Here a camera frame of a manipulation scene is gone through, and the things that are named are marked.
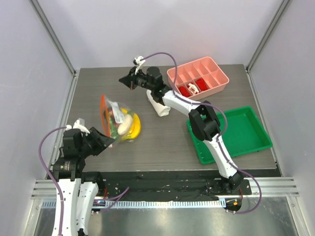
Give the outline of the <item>clear orange zip top bag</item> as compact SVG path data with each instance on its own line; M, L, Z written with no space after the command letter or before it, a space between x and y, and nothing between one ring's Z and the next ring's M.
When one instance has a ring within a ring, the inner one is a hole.
M128 111L134 112L126 104L121 103L121 102L117 102L117 101L113 101L113 100L109 99L107 96L105 96L104 94L101 95L101 99L100 99L101 122L102 122L104 134L108 137L110 137L110 135L108 135L106 132L104 111L112 110L112 112L114 114L115 122L119 126L121 123L124 123L125 115L126 115L122 112L121 108L125 108ZM122 136L118 135L118 137L116 139L114 139L115 141L110 145L110 148L114 148L118 143L122 143L121 137Z

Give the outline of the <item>green fake chili pepper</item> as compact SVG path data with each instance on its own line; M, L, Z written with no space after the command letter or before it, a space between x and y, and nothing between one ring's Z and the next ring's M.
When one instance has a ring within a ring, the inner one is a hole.
M107 134L110 135L111 138L116 139L118 137L118 125L115 122L112 110L104 111L104 119Z

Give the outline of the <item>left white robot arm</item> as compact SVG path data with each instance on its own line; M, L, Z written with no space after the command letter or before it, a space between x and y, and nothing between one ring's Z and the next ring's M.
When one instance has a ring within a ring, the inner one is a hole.
M101 134L94 127L88 132L72 128L63 133L59 157L52 174L56 186L54 236L86 236L96 196L105 189L100 172L84 172L85 160L97 156L114 139Z

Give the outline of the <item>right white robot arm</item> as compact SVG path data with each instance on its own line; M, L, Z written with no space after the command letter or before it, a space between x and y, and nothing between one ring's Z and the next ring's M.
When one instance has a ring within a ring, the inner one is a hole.
M220 129L221 123L214 111L216 108L214 105L207 101L196 102L178 94L164 83L159 68L155 66L149 67L146 73L142 70L137 71L136 67L133 67L126 76L119 79L119 82L131 90L136 87L145 88L151 92L156 103L186 115L194 136L206 145L215 160L223 191L234 194L239 190L244 175L234 164L225 147L222 139L225 129Z

